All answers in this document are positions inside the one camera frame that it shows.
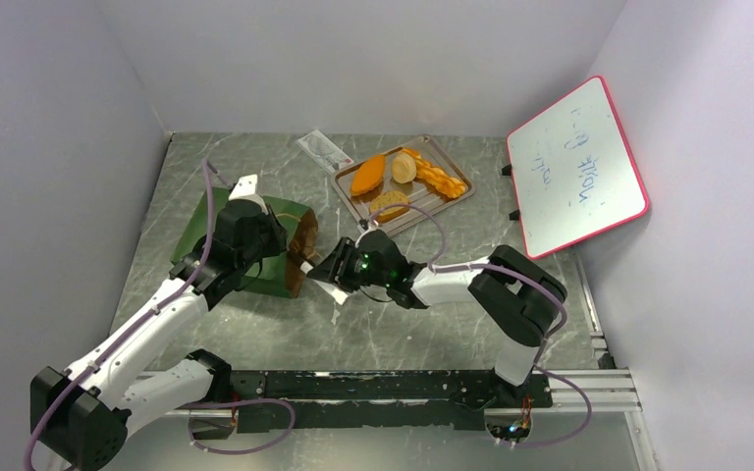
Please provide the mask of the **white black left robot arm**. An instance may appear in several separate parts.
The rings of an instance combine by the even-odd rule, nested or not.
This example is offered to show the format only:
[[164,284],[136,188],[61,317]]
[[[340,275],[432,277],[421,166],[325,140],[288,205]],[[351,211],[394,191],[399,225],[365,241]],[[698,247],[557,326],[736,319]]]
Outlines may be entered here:
[[25,469],[44,444],[71,468],[99,470],[166,412],[229,401],[232,368],[203,349],[162,374],[137,378],[181,328],[239,290],[253,265],[287,249],[285,229],[258,195],[232,196],[221,210],[209,202],[207,210],[204,237],[132,318],[68,368],[46,367],[32,379]]

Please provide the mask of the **metal baking tray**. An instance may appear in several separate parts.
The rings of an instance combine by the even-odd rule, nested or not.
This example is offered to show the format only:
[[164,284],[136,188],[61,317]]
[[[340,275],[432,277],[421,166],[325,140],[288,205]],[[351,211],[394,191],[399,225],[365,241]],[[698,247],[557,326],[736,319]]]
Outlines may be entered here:
[[[466,191],[456,198],[450,198],[440,193],[435,186],[421,179],[415,179],[410,183],[397,183],[392,177],[391,163],[393,158],[403,149],[419,152],[425,161],[444,170],[448,177],[460,180],[464,184]],[[455,206],[475,193],[476,187],[474,182],[465,174],[457,161],[449,155],[445,147],[440,145],[432,135],[421,134],[403,144],[387,147],[385,150],[376,151],[374,154],[379,153],[386,156],[384,177],[380,184],[371,191],[362,195],[352,195],[350,193],[350,184],[353,181],[355,172],[362,165],[361,162],[357,162],[336,172],[332,177],[331,188],[340,195],[344,207],[353,215],[357,229],[361,233],[367,228],[366,220],[372,213],[371,203],[385,192],[400,191],[408,198],[412,205],[425,210],[431,215]]]

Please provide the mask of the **green paper bag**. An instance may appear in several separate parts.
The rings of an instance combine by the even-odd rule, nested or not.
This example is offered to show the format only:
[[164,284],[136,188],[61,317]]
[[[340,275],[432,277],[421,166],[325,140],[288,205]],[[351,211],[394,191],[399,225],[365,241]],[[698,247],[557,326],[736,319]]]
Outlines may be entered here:
[[[307,205],[275,196],[264,195],[278,221],[287,231],[288,252],[263,260],[263,266],[253,265],[242,280],[241,286],[249,292],[283,298],[296,298],[305,278],[300,264],[316,255],[315,242],[318,222],[315,212]],[[207,201],[202,195],[192,211],[174,252],[170,257],[172,265],[183,256],[203,244],[207,223]]]

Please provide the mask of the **round seeded fake bread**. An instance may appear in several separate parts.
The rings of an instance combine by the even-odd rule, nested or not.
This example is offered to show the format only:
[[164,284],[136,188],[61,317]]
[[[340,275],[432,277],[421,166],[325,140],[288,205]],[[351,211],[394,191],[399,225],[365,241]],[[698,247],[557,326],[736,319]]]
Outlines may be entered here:
[[408,196],[402,191],[386,191],[372,200],[369,215],[377,223],[387,223],[407,212],[409,203]]

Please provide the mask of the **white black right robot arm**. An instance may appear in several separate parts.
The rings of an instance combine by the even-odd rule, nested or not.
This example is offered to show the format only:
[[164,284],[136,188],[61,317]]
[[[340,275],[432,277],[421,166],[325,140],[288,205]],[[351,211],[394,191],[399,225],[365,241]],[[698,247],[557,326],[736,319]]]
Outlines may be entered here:
[[384,232],[340,239],[306,276],[338,291],[374,287],[405,309],[439,304],[480,306],[507,340],[494,366],[492,397],[516,405],[528,392],[553,327],[561,324],[567,290],[555,277],[509,245],[462,264],[435,266],[408,260]]

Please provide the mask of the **pale round fake bun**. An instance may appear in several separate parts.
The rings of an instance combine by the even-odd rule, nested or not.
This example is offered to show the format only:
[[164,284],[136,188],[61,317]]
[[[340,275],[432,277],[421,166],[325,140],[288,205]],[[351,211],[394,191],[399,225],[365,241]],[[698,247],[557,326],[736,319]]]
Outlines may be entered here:
[[412,182],[417,175],[415,159],[405,152],[398,152],[391,163],[392,179],[399,184]]

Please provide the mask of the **braided orange fake bread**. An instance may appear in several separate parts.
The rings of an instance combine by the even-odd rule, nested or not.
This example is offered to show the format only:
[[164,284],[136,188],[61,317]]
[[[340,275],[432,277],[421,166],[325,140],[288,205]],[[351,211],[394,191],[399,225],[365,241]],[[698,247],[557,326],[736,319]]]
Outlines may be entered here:
[[466,193],[467,185],[463,180],[448,175],[443,168],[423,159],[420,152],[402,147],[401,153],[412,159],[416,178],[432,186],[441,195],[456,199]]

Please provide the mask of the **smooth orange fake loaf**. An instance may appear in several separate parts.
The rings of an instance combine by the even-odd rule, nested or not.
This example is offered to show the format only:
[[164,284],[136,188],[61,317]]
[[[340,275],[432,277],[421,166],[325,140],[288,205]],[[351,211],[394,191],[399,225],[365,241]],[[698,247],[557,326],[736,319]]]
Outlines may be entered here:
[[350,195],[360,196],[376,188],[384,178],[386,156],[376,154],[364,161],[354,172]]

